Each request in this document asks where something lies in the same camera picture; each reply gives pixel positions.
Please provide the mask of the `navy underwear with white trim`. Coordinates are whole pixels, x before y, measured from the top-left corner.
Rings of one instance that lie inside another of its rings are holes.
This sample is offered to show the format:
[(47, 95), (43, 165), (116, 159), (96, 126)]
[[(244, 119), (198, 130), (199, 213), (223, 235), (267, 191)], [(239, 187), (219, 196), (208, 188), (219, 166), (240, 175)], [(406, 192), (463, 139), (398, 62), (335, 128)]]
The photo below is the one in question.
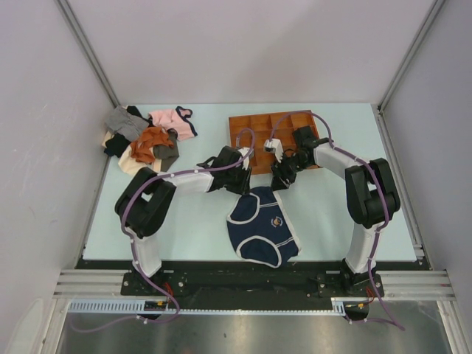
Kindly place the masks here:
[(226, 217), (229, 239), (244, 261), (279, 268), (301, 252), (301, 243), (277, 192), (255, 187)]

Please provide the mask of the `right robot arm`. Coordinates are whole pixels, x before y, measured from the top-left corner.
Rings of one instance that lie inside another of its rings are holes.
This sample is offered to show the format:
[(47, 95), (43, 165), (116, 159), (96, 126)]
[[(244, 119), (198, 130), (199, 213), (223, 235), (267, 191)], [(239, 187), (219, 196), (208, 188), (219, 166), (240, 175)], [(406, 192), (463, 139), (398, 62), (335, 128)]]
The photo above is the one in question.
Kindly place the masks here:
[(387, 160), (365, 161), (342, 149), (331, 136), (318, 139), (308, 126), (293, 132), (296, 150), (287, 154), (272, 133), (264, 150), (273, 153), (272, 190), (286, 190), (298, 172), (323, 167), (345, 183), (347, 210), (354, 228), (350, 249), (342, 260), (339, 285), (349, 296), (359, 295), (373, 282), (380, 234), (400, 209), (400, 197)]

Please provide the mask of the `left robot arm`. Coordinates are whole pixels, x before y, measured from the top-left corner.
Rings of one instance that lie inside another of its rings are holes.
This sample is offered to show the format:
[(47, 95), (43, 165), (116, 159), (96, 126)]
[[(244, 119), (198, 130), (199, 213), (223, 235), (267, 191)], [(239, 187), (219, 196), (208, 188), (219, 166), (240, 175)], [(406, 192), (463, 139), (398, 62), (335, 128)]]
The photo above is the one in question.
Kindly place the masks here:
[(115, 204), (122, 231), (130, 238), (133, 266), (140, 273), (138, 287), (146, 294), (158, 293), (163, 277), (156, 233), (161, 228), (173, 199), (179, 195), (226, 189), (238, 195), (249, 192), (250, 147), (225, 146), (191, 170), (156, 173), (140, 168)]

